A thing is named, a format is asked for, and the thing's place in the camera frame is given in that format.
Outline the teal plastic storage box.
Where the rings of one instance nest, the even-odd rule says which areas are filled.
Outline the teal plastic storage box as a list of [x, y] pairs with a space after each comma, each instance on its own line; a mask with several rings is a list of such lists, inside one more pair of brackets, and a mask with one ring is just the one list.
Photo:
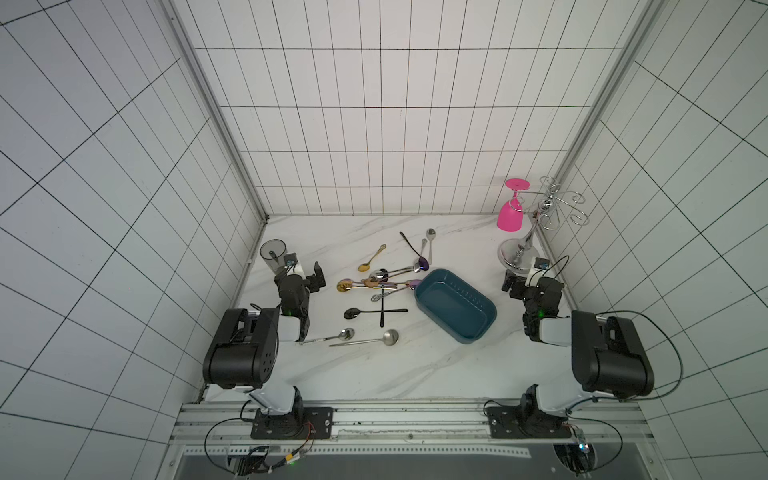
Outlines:
[[480, 339], [497, 318], [495, 304], [448, 269], [431, 271], [414, 296], [417, 307], [461, 344]]

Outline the silver plain spoon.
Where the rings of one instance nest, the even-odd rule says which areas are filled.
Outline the silver plain spoon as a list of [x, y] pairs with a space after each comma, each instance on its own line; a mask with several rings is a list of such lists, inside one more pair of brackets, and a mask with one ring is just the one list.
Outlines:
[[428, 263], [427, 259], [420, 255], [418, 259], [408, 267], [402, 267], [394, 270], [387, 270], [385, 268], [381, 268], [375, 271], [372, 271], [368, 275], [368, 279], [372, 281], [377, 282], [384, 282], [389, 281], [391, 278], [402, 275], [405, 273], [418, 273], [418, 272], [426, 272], [430, 268], [430, 264]]

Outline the rainbow gold spoon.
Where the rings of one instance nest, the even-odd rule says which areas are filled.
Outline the rainbow gold spoon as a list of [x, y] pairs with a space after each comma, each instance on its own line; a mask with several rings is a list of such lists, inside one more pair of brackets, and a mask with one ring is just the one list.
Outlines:
[[373, 288], [373, 289], [397, 290], [400, 288], [415, 289], [420, 285], [421, 282], [422, 282], [421, 279], [411, 279], [403, 282], [378, 281], [373, 279], [365, 279], [362, 281], [362, 284], [368, 288]]

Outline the dark purple long spoon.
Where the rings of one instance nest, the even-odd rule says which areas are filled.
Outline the dark purple long spoon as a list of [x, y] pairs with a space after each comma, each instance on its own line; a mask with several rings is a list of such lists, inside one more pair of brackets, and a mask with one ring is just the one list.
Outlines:
[[419, 251], [415, 249], [415, 247], [411, 244], [408, 237], [402, 231], [400, 231], [399, 234], [402, 237], [402, 239], [406, 242], [408, 247], [417, 255], [417, 259], [414, 262], [413, 269], [415, 271], [428, 271], [430, 268], [428, 260]]

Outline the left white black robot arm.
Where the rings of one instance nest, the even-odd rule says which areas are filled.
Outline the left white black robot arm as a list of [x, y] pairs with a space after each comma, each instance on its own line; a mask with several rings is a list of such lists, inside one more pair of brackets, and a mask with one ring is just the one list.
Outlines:
[[206, 383], [222, 390], [241, 390], [255, 409], [248, 419], [264, 434], [299, 435], [305, 428], [303, 399], [297, 387], [272, 378], [282, 342], [303, 342], [310, 329], [309, 297], [326, 286], [322, 268], [309, 276], [283, 266], [275, 274], [280, 302], [276, 307], [225, 311], [203, 360]]

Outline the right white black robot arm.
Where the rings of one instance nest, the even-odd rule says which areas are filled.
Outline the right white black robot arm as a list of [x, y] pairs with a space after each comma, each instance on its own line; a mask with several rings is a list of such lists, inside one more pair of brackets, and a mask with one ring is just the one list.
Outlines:
[[535, 343], [570, 351], [570, 366], [557, 379], [529, 387], [512, 409], [525, 436], [559, 432], [574, 408], [599, 399], [629, 400], [652, 393], [655, 375], [630, 319], [616, 314], [572, 311], [564, 318], [559, 303], [564, 284], [553, 277], [536, 280], [505, 274], [502, 290], [523, 302], [524, 333]]

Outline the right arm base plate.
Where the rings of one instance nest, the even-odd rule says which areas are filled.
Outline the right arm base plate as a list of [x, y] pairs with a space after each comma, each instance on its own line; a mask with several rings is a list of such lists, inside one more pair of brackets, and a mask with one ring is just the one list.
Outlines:
[[520, 406], [484, 407], [491, 437], [494, 439], [564, 440], [572, 437], [565, 418], [536, 409], [525, 413]]

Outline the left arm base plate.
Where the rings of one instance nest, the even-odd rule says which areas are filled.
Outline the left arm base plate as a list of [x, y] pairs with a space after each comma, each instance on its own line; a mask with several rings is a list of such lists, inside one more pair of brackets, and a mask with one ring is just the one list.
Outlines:
[[250, 438], [253, 440], [329, 439], [333, 426], [331, 407], [302, 407], [282, 415], [255, 415]]

